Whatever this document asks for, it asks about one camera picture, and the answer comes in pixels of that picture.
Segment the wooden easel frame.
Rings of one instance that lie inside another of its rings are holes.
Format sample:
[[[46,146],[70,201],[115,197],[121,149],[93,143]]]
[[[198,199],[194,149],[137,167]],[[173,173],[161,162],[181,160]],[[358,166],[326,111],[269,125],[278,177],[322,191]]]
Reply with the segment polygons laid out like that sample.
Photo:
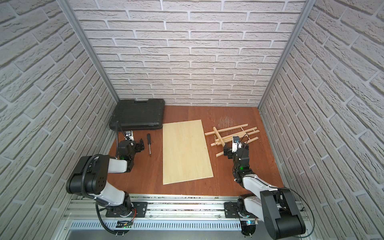
[[[224,129],[217,129],[216,127],[213,127],[211,132],[206,132],[204,135],[206,137],[214,136],[215,141],[211,143],[211,147],[219,146],[222,147],[223,150],[224,147],[230,148],[232,147],[234,136],[239,136],[245,147],[247,144],[257,141],[259,137],[256,136],[256,134],[260,133],[260,130],[257,127],[246,129],[248,126],[249,124],[242,124]],[[216,158],[224,156],[223,150],[216,154]]]

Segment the light plywood board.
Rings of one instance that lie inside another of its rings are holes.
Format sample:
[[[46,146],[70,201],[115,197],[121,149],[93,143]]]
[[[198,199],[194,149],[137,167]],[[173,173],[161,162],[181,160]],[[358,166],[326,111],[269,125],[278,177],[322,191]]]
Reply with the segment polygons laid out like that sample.
[[[213,176],[202,121],[163,124],[163,184]]]

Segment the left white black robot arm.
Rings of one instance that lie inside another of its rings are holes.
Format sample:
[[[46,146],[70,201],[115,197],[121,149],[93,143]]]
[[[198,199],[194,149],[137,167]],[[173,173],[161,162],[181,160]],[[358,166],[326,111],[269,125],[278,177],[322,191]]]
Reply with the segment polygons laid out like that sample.
[[[108,174],[129,173],[134,157],[145,149],[144,141],[128,139],[118,143],[118,158],[109,155],[81,157],[66,183],[66,191],[94,200],[106,209],[107,218],[143,218],[146,202],[132,202],[129,194],[117,189],[107,180]]]

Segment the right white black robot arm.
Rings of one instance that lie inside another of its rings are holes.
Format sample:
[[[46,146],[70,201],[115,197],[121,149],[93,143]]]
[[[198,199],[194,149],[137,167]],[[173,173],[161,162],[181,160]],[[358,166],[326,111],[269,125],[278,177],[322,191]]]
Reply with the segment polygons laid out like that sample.
[[[233,160],[236,183],[251,192],[238,199],[243,218],[254,215],[264,222],[273,240],[294,237],[306,232],[306,225],[291,190],[278,188],[260,179],[250,168],[249,148],[224,147],[224,155]]]

